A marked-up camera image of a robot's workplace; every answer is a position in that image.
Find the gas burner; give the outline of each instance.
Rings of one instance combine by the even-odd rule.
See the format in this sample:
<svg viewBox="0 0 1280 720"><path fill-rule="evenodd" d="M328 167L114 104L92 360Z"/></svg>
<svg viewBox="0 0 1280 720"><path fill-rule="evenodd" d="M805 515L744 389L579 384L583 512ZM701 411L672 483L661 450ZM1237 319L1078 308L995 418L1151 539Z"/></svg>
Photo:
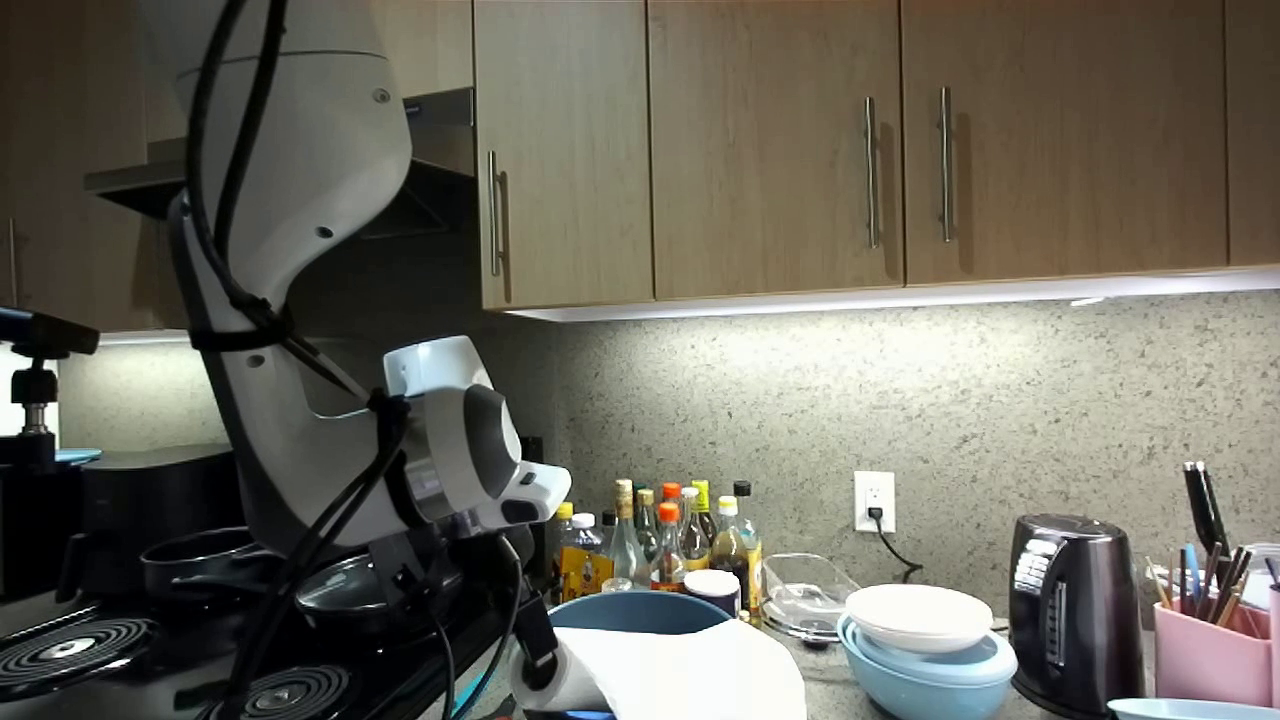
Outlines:
<svg viewBox="0 0 1280 720"><path fill-rule="evenodd" d="M146 636L151 619L112 616L61 625L0 649L0 697L47 692L57 682L104 669Z"/></svg>
<svg viewBox="0 0 1280 720"><path fill-rule="evenodd" d="M334 709L348 692L348 674L334 664L291 664L249 686L241 720L311 720Z"/></svg>

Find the upper cabinet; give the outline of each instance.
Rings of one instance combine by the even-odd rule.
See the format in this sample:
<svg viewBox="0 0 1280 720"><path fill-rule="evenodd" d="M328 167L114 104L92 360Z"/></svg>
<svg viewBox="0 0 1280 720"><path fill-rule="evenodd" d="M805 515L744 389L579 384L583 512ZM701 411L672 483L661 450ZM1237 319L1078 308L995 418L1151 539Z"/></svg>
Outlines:
<svg viewBox="0 0 1280 720"><path fill-rule="evenodd" d="M643 0L476 0L485 308L651 301Z"/></svg>
<svg viewBox="0 0 1280 720"><path fill-rule="evenodd" d="M1221 0L904 0L909 281L1224 266L1221 26Z"/></svg>
<svg viewBox="0 0 1280 720"><path fill-rule="evenodd" d="M3 273L11 301L92 328L179 326L159 230L82 193L179 132L133 0L0 9Z"/></svg>
<svg viewBox="0 0 1280 720"><path fill-rule="evenodd" d="M1231 266L1280 266L1280 6L1229 0Z"/></svg>
<svg viewBox="0 0 1280 720"><path fill-rule="evenodd" d="M400 97L472 88L472 0L367 0Z"/></svg>
<svg viewBox="0 0 1280 720"><path fill-rule="evenodd" d="M904 281L896 0L646 0L657 295Z"/></svg>

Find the wall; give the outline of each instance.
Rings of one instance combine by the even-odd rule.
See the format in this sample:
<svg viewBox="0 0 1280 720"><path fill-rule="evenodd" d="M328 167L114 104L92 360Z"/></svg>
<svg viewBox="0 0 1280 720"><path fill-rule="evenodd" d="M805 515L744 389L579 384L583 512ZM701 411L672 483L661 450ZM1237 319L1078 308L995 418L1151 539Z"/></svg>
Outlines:
<svg viewBox="0 0 1280 720"><path fill-rule="evenodd" d="M1237 539L1280 538L1280 293L1090 308L519 326L476 345L519 433L602 510L615 475L755 482L770 549L833 554L864 585L896 564L846 532L851 468L898 475L898 554L1004 610L1018 512L1083 512L1135 562L1193 539L1180 463L1203 455ZM185 348L65 370L66 446L216 436Z"/></svg>

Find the pink container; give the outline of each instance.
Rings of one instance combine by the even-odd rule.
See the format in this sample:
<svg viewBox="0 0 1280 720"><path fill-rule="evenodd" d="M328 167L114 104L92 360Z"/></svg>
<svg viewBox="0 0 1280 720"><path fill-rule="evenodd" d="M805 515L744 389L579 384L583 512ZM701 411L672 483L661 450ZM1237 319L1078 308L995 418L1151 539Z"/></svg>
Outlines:
<svg viewBox="0 0 1280 720"><path fill-rule="evenodd" d="M1271 686L1271 642L1155 610L1155 697L1271 706Z"/></svg>

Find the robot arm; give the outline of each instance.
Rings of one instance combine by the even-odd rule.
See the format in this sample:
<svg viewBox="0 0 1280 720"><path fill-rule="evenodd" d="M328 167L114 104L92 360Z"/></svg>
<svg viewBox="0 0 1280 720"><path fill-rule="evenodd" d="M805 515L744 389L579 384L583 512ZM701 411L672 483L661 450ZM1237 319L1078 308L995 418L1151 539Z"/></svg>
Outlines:
<svg viewBox="0 0 1280 720"><path fill-rule="evenodd" d="M140 0L140 9L187 114L201 114L192 122L202 126L202 146L195 148L202 203L220 207L223 193L241 193L235 218L220 232L223 248L207 248L192 213L177 207L171 256L192 335L241 455L252 532L263 543L291 549L379 454L375 418L367 409L317 418L304 393L311 370L324 370L363 399L360 384L324 357L285 345L278 334L287 328L263 328L235 304L235 293L278 317L287 283L400 193L412 162L409 122L367 9L295 0L255 148L245 180L229 188L266 29L263 0L252 0L231 26L202 108L195 88L223 0ZM546 519L565 499L567 473L519 461L507 404L491 393L466 341L451 335L388 352L382 389L409 399L409 498L375 483L334 543L373 543L441 515L455 519L459 538L480 538Z"/></svg>

